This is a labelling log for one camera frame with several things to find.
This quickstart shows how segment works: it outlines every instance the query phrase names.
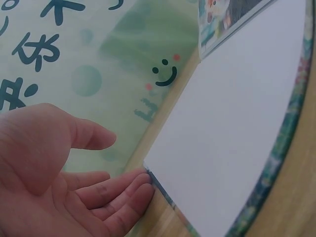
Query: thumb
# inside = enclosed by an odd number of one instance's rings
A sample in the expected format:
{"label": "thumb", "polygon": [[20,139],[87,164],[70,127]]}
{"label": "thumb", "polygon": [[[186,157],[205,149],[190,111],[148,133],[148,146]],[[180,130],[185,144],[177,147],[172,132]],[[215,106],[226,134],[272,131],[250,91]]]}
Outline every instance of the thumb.
{"label": "thumb", "polygon": [[20,182],[43,194],[64,166],[70,149],[102,150],[116,136],[102,126],[40,104],[0,116],[0,180],[15,189]]}

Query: smiley face drawing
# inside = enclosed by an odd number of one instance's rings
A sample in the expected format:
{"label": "smiley face drawing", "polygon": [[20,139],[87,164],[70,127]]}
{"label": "smiley face drawing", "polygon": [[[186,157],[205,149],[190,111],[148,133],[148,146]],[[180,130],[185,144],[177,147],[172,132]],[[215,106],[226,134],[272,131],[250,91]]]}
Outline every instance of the smiley face drawing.
{"label": "smiley face drawing", "polygon": [[[164,64],[165,66],[167,66],[167,65],[169,64],[169,62],[168,62],[168,60],[163,59],[163,60],[162,60],[162,64]],[[158,73],[159,73],[159,69],[156,68],[156,67],[154,67],[154,68],[153,68],[153,73],[154,73],[154,74],[158,74]],[[168,86],[168,85],[170,85],[171,83],[173,83],[173,81],[176,79],[177,75],[178,75],[178,70],[177,70],[176,67],[173,66],[173,67],[172,67],[172,75],[170,76],[170,78],[169,78],[168,80],[166,80],[166,81],[163,81],[163,82],[157,81],[157,82],[156,82],[156,85],[157,85],[157,86]]]}

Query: dark blue character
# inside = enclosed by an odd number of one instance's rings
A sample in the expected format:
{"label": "dark blue character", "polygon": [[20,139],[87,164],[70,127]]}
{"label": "dark blue character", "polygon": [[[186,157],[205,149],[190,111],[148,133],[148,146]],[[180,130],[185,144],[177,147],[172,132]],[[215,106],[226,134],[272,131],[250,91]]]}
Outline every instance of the dark blue character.
{"label": "dark blue character", "polygon": [[85,9],[85,5],[80,3],[66,0],[50,0],[50,3],[41,12],[40,17],[45,17],[53,7],[55,8],[55,22],[57,26],[60,26],[64,21],[64,7],[75,11],[83,11]]}
{"label": "dark blue character", "polygon": [[[1,6],[1,11],[12,10],[13,8],[15,8],[17,6],[17,4],[19,4],[19,1],[20,0],[6,0]],[[3,33],[8,28],[8,26],[9,26],[9,17],[6,16],[5,20],[4,20],[4,25],[2,26],[2,28],[0,30],[0,36],[3,35]]]}
{"label": "dark blue character", "polygon": [[[0,87],[0,110],[3,109],[4,102],[10,103],[9,110],[25,107],[25,104],[19,99],[20,90],[23,84],[22,78],[17,78],[15,82],[4,79]],[[7,89],[10,88],[12,93],[9,94]],[[37,84],[30,85],[24,92],[25,97],[35,95],[39,86]]]}
{"label": "dark blue character", "polygon": [[[42,49],[47,49],[50,52],[52,52],[52,54],[53,54],[51,56],[47,56],[47,55],[43,56],[43,59],[46,62],[49,62],[49,63],[55,62],[59,58],[59,56],[60,56],[59,49],[56,46],[52,45],[52,43],[54,43],[59,38],[59,34],[55,34],[53,37],[51,37],[47,41],[46,41],[46,35],[42,35],[39,42],[26,42],[29,39],[30,35],[31,35],[31,33],[28,32],[24,36],[22,41],[13,50],[12,55],[18,53],[22,63],[24,63],[26,65],[29,65],[29,64],[33,63],[34,61],[36,61],[35,62],[35,71],[39,72],[41,70],[41,66],[42,66],[42,55],[40,55],[40,52]],[[26,56],[24,49],[23,49],[23,46],[35,48],[33,54],[30,57]]]}
{"label": "dark blue character", "polygon": [[109,7],[109,10],[116,10],[116,9],[120,8],[123,5],[123,3],[124,3],[124,0],[118,0],[118,4],[115,6]]}

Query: wooden table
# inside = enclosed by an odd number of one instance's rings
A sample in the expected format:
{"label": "wooden table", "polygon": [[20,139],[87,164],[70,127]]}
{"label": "wooden table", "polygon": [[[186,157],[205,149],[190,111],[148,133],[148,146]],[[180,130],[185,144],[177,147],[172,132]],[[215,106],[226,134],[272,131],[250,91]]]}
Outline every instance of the wooden table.
{"label": "wooden table", "polygon": [[[165,123],[181,92],[199,63],[196,50],[186,69],[175,81],[169,95],[148,127],[126,171],[142,166],[143,159]],[[248,237],[316,236],[316,50],[306,98],[287,158]],[[156,190],[138,237],[190,236],[162,194]]]}

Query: palm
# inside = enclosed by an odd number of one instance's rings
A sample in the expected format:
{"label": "palm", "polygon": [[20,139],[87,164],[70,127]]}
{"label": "palm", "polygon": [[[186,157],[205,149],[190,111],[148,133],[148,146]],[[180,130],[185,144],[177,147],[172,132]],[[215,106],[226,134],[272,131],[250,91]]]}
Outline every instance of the palm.
{"label": "palm", "polygon": [[153,194],[145,171],[114,179],[106,172],[60,172],[71,147],[103,149],[114,141],[107,130],[51,106],[1,117],[0,234],[124,236]]}

